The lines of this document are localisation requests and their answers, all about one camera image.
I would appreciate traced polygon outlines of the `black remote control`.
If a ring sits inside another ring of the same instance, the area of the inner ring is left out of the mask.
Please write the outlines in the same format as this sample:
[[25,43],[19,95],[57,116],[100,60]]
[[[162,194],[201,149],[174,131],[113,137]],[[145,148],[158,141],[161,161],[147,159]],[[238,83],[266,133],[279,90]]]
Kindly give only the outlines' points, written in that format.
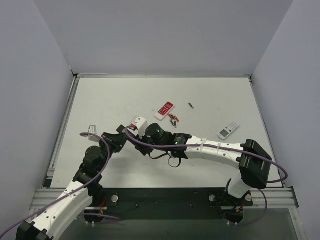
[[120,125],[117,129],[116,132],[119,134],[125,134],[126,133],[127,128],[124,125]]

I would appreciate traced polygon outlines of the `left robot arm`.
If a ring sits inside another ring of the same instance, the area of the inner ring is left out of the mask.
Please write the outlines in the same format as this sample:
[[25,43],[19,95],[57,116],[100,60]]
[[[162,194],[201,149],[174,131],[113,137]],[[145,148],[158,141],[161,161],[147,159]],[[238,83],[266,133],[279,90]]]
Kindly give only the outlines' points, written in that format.
[[58,240],[86,207],[101,203],[103,194],[99,182],[102,172],[112,154],[122,150],[128,137],[125,133],[104,133],[99,136],[83,132],[80,135],[98,139],[99,145],[86,150],[79,170],[64,192],[41,209],[31,222],[23,221],[19,225],[15,237],[17,240]]

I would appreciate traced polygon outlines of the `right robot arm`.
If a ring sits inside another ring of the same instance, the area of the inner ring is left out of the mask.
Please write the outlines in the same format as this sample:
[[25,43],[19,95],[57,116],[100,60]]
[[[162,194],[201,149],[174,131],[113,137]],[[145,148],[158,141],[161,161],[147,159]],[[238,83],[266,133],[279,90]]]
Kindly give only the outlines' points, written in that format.
[[238,170],[238,175],[226,185],[226,192],[234,198],[242,198],[251,189],[267,187],[272,158],[255,140],[232,144],[214,142],[186,133],[171,133],[157,123],[137,121],[131,123],[130,128],[138,132],[133,144],[143,155],[159,150],[170,158],[208,160]]

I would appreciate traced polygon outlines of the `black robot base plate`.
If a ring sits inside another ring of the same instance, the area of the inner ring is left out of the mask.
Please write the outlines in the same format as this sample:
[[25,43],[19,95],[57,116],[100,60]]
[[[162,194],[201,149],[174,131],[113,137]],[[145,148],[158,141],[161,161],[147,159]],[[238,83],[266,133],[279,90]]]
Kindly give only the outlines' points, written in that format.
[[89,223],[125,220],[242,220],[244,207],[253,206],[251,193],[242,198],[223,187],[103,188],[84,213]]

